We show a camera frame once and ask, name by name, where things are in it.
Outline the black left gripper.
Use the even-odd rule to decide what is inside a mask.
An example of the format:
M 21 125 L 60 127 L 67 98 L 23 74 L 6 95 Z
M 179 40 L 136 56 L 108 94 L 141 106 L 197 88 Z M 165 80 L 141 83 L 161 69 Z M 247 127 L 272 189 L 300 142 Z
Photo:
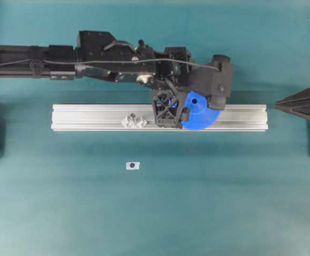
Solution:
M 185 47 L 167 47 L 163 52 L 155 51 L 156 75 L 151 91 L 155 124 L 163 128 L 182 128 L 187 120 L 184 110 L 187 92 L 219 91 L 219 56 L 198 66 Z M 208 108 L 224 110 L 227 98 L 211 95 Z

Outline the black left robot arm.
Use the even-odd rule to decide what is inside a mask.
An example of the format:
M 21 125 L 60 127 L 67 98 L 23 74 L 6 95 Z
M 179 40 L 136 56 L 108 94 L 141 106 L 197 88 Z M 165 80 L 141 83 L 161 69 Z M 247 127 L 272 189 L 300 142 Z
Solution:
M 155 124 L 165 128 L 202 130 L 213 124 L 231 95 L 233 70 L 224 55 L 199 65 L 185 47 L 159 52 L 105 31 L 80 31 L 76 47 L 0 45 L 0 78 L 137 83 L 150 89 Z

